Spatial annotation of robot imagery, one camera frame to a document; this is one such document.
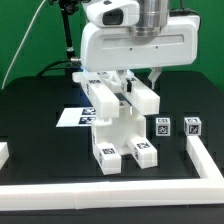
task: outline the black table surface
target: black table surface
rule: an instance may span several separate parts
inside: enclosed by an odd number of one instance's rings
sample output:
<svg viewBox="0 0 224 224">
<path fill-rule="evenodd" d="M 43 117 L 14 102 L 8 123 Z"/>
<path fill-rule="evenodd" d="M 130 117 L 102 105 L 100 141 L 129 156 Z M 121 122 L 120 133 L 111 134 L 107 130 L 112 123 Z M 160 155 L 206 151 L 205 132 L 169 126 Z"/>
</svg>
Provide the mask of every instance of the black table surface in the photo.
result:
<svg viewBox="0 0 224 224">
<path fill-rule="evenodd" d="M 224 173 L 224 95 L 203 74 L 166 72 L 156 84 L 160 114 L 147 116 L 159 166 L 141 170 L 131 156 L 104 176 L 92 155 L 90 127 L 56 128 L 64 108 L 90 106 L 66 77 L 25 77 L 0 92 L 0 142 L 10 158 L 0 185 L 199 178 L 186 153 L 184 117 L 200 117 L 201 140 Z M 171 118 L 171 136 L 155 136 L 155 118 Z M 0 212 L 1 223 L 223 223 L 224 205 Z"/>
</svg>

